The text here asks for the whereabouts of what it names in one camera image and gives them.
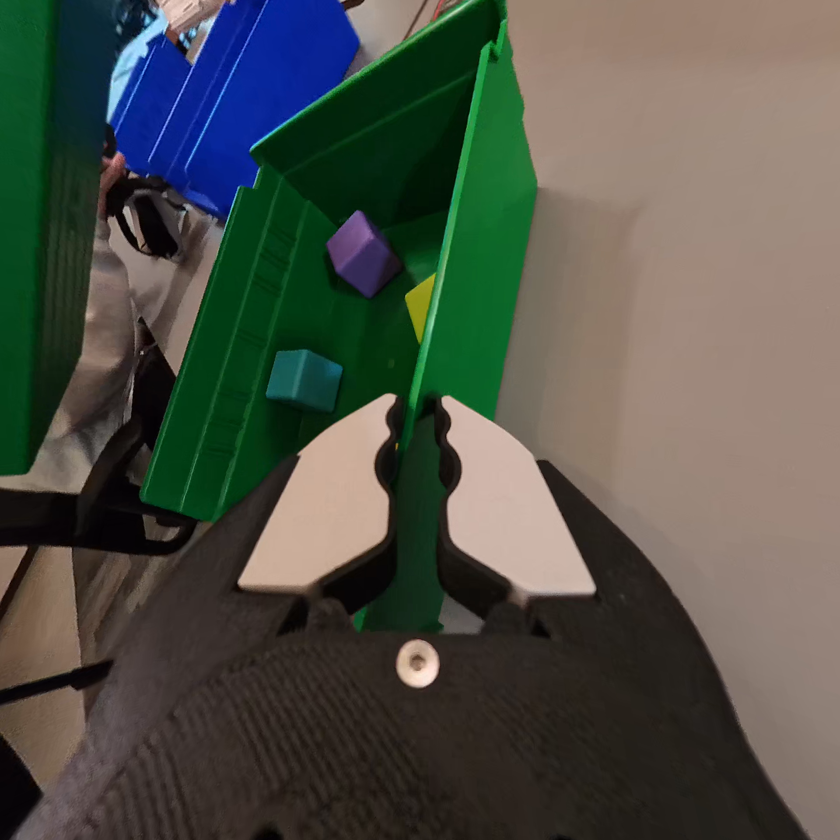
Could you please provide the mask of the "blue storage bin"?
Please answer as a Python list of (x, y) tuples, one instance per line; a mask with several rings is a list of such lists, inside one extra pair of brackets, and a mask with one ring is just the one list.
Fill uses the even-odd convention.
[(152, 37), (145, 54), (134, 65), (110, 118), (117, 149), (134, 174), (152, 173), (153, 149), (191, 69), (166, 34)]
[(337, 87), (359, 47), (337, 1), (225, 4), (152, 146), (150, 173), (226, 217), (256, 181), (252, 147)]

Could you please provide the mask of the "green plastic bin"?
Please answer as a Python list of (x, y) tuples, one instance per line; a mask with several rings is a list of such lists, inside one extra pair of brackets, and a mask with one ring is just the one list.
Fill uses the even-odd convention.
[(113, 2), (1, 2), (1, 472), (30, 469), (81, 355)]
[[(434, 632), (444, 489), (428, 398), (497, 410), (537, 176), (505, 2), (463, 2), (253, 148), (142, 487), (144, 501), (215, 522), (282, 460), (385, 393), (405, 403), (395, 483), (395, 579), (363, 629)], [(373, 299), (326, 243), (355, 211), (402, 272)], [(405, 294), (436, 275), (423, 342)], [(275, 355), (343, 367), (332, 412), (266, 398)]]

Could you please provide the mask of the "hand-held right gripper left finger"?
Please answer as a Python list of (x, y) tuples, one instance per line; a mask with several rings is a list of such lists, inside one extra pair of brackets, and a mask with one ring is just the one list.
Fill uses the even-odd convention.
[(290, 476), (238, 577), (244, 592), (338, 601), (355, 614), (396, 572), (397, 440), (403, 399), (383, 394), (332, 424)]

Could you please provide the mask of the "blue cube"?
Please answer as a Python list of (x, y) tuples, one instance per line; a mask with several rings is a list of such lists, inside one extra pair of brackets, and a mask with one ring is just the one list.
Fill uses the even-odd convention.
[(310, 350), (276, 353), (266, 398), (302, 411), (330, 413), (338, 400), (343, 367)]

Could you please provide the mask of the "grey desk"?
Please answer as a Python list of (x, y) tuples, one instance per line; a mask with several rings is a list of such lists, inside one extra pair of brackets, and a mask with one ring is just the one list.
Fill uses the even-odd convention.
[(838, 838), (838, 2), (508, 2), (539, 179), (497, 421), (642, 550)]

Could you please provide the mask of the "purple cube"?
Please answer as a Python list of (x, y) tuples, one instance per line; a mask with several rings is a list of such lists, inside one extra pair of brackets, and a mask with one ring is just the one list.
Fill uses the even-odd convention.
[(355, 211), (326, 243), (338, 277), (370, 300), (403, 271), (389, 240), (361, 210)]

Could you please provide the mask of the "black office chair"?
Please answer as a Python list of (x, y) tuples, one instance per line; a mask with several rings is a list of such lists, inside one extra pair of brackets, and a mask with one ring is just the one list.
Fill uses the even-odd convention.
[(140, 360), (129, 420), (111, 436), (77, 495), (2, 490), (2, 547), (64, 547), (165, 556), (183, 548), (197, 521), (145, 503), (129, 467), (142, 448), (154, 451), (175, 373), (143, 319)]

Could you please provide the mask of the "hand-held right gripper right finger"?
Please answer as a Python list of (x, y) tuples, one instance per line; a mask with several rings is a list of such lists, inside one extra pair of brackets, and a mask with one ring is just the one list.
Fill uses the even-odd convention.
[(444, 592), (469, 611), (592, 598), (592, 573), (532, 452), (451, 395), (434, 404), (434, 434)]

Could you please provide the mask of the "lime green cube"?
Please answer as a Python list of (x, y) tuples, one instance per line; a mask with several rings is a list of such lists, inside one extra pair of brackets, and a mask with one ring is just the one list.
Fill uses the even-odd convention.
[(436, 275), (433, 274), (405, 294), (406, 308), (418, 343), (422, 343), (424, 340), (427, 314), (431, 305), (435, 280)]

